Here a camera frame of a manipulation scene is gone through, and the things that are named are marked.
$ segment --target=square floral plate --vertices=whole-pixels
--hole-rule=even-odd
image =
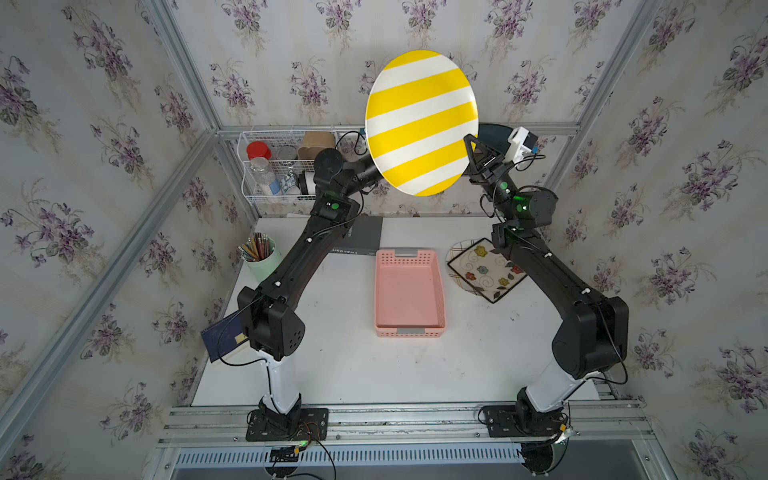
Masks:
[[[496,303],[527,274],[500,253],[487,238],[463,240],[448,251],[449,276],[462,289]]]

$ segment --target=yellow striped plate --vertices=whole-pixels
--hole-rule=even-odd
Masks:
[[[371,88],[366,133],[376,167],[398,190],[439,194],[469,164],[466,134],[478,134],[469,80],[449,58],[414,50],[392,60]]]

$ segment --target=white table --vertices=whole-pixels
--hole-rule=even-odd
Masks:
[[[296,314],[306,335],[290,357],[303,404],[513,401],[552,360],[560,316],[530,279],[496,304],[465,292],[448,276],[443,259],[461,240],[490,237],[484,217],[385,218],[381,247],[425,247],[441,260],[446,330],[439,338],[381,338],[373,329],[373,256],[331,253],[306,286]],[[285,254],[305,218],[260,219]],[[240,271],[226,314],[237,310],[243,286],[256,280]],[[255,359],[247,343],[227,356]],[[256,405],[266,393],[261,362],[231,367],[209,363],[193,406]],[[592,381],[574,400],[598,399]]]

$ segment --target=light green cup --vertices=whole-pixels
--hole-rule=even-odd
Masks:
[[[245,262],[248,268],[250,268],[253,278],[259,283],[262,283],[269,275],[271,275],[277,266],[280,265],[280,262],[283,261],[283,256],[280,255],[280,252],[275,245],[275,241],[271,238],[269,241],[272,253],[267,258],[260,262]]]

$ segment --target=pink tray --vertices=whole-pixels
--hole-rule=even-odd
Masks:
[[[445,298],[434,250],[376,253],[374,327],[379,336],[442,335]]]

